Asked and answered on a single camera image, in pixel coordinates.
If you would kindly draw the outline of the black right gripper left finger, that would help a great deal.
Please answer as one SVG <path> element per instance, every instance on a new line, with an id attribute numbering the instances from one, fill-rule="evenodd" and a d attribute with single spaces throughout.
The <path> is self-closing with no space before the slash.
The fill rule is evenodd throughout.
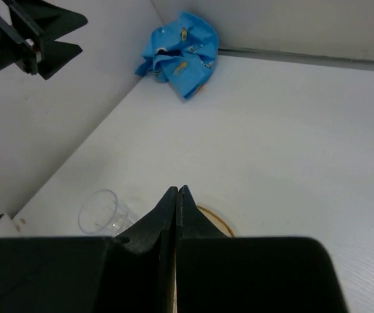
<path id="1" fill-rule="evenodd" d="M 0 238 L 0 312 L 170 312 L 178 190 L 121 234 Z"/>

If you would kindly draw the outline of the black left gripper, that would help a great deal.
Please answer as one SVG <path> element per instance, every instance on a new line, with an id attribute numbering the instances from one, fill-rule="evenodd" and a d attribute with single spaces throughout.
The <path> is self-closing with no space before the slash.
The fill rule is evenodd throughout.
<path id="1" fill-rule="evenodd" d="M 45 1 L 14 1 L 14 26 L 0 16 L 0 71 L 16 64 L 23 72 L 50 79 L 83 50 L 54 41 L 88 23 L 87 18 Z M 37 42 L 48 42 L 43 53 Z"/>

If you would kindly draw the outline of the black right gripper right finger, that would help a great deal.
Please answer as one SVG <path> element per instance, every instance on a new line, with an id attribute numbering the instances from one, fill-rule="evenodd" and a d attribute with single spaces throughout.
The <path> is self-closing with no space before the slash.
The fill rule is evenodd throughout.
<path id="1" fill-rule="evenodd" d="M 179 312 L 346 312 L 332 260 L 309 237 L 229 237 L 183 186 L 176 204 Z"/>

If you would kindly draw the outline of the blue space-print cloth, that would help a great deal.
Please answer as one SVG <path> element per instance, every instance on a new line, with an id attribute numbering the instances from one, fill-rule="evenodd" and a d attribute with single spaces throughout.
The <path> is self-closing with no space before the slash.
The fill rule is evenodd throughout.
<path id="1" fill-rule="evenodd" d="M 181 12 L 177 20 L 151 33 L 135 74 L 151 74 L 188 100 L 214 73 L 218 48 L 213 26 L 195 14 Z"/>

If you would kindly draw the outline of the beige bird-pattern plate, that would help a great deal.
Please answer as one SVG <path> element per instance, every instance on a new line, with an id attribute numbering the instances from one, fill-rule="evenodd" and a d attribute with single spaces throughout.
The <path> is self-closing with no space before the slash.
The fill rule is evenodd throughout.
<path id="1" fill-rule="evenodd" d="M 198 205 L 197 208 L 226 236 L 234 237 L 235 233 L 229 224 L 214 211 L 207 209 L 201 205 Z"/>

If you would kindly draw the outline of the clear plastic cup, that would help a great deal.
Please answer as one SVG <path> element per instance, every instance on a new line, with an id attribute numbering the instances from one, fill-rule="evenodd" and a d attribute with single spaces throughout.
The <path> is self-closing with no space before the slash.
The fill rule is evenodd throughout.
<path id="1" fill-rule="evenodd" d="M 139 217 L 112 190 L 96 191 L 79 210 L 78 226 L 87 235 L 117 236 Z"/>

